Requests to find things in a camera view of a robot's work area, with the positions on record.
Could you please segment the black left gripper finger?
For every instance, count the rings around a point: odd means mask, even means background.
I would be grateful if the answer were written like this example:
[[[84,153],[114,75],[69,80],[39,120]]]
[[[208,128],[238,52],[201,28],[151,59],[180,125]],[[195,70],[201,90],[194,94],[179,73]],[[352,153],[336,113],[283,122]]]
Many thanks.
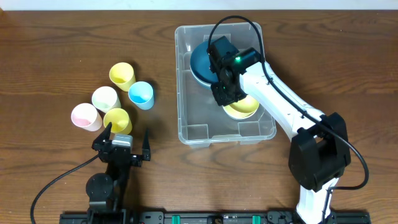
[[[143,143],[142,143],[142,160],[143,161],[150,161],[151,160],[151,151],[150,151],[150,144],[149,144],[149,130],[145,131]]]
[[[92,143],[92,149],[104,149],[108,144],[111,144],[110,135],[111,135],[112,122],[108,123],[105,127],[105,130],[97,137]]]

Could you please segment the yellow plastic cup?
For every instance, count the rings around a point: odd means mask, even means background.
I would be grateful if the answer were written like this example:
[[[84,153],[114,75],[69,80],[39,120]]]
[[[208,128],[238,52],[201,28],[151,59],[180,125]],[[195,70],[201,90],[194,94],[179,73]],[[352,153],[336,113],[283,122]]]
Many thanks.
[[[113,108],[105,114],[103,118],[104,127],[107,127],[109,123],[112,124],[111,132],[114,134],[130,134],[132,131],[130,117],[127,111],[122,108]]]
[[[109,71],[109,78],[122,91],[129,91],[130,87],[136,82],[134,68],[126,62],[113,65]]]

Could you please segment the cream large bowl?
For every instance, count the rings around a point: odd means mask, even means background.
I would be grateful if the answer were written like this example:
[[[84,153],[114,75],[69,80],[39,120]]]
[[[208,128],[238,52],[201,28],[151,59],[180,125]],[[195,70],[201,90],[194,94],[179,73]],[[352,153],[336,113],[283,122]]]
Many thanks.
[[[202,87],[210,90],[211,89],[211,83],[208,81],[203,81],[202,79],[200,79],[200,77],[197,76],[197,73],[191,69],[192,75],[194,77],[194,79],[199,83],[199,85],[201,85]]]

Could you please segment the white small bowl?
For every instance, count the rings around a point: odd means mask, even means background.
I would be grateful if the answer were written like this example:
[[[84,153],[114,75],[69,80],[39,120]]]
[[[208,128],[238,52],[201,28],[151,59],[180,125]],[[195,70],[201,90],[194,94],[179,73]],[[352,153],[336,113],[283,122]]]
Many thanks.
[[[243,120],[243,119],[250,118],[252,115],[255,114],[255,111],[252,113],[242,113],[242,112],[232,110],[232,111],[226,111],[226,114],[232,119]]]

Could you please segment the yellow bowl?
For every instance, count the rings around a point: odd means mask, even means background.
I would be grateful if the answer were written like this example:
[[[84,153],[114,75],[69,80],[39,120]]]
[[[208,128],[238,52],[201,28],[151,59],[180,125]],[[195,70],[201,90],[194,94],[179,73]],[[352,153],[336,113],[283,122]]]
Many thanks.
[[[230,105],[223,106],[224,112],[226,111],[238,111],[242,113],[252,113],[256,112],[259,108],[260,104],[257,100],[255,100],[251,96],[246,96],[244,99],[239,100],[238,102],[231,103]]]

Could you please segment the pink plastic cup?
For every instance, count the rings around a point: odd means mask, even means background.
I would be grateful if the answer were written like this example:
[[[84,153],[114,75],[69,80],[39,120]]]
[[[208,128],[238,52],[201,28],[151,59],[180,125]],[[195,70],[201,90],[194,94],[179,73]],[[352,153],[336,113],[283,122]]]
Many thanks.
[[[97,131],[103,125],[98,110],[89,103],[81,103],[74,107],[71,113],[72,123],[87,131]]]

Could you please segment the white plastic cup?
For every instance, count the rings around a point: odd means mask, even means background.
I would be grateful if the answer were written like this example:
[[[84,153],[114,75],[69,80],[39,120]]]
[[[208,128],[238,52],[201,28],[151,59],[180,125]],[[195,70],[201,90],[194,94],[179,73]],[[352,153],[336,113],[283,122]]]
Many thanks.
[[[121,108],[118,94],[110,86],[102,86],[96,89],[92,94],[91,102],[95,108],[104,113],[115,108]]]

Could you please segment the dark blue top bowl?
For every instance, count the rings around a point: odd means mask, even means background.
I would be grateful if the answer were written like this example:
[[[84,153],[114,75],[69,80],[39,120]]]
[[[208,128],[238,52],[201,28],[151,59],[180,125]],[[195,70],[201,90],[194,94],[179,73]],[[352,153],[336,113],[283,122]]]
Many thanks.
[[[207,48],[208,42],[204,41],[194,49],[190,58],[190,69],[193,69],[203,81],[206,80],[213,84],[218,81],[218,78],[210,70],[210,59]]]

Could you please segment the light blue plastic cup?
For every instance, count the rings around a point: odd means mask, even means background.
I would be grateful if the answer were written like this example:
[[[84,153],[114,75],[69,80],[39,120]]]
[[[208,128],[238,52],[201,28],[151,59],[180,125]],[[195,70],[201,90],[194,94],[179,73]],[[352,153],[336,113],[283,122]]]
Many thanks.
[[[154,105],[154,89],[147,82],[135,82],[128,91],[129,99],[140,109],[149,110]]]

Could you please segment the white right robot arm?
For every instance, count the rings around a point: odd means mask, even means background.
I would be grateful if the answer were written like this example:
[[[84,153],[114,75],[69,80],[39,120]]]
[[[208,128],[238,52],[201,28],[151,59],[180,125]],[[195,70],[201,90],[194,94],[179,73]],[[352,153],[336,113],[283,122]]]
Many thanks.
[[[351,161],[344,119],[306,104],[273,72],[263,48],[240,49],[224,35],[175,43],[181,142],[254,144],[281,126],[291,143],[290,171],[301,186],[300,219],[329,217],[329,192]]]

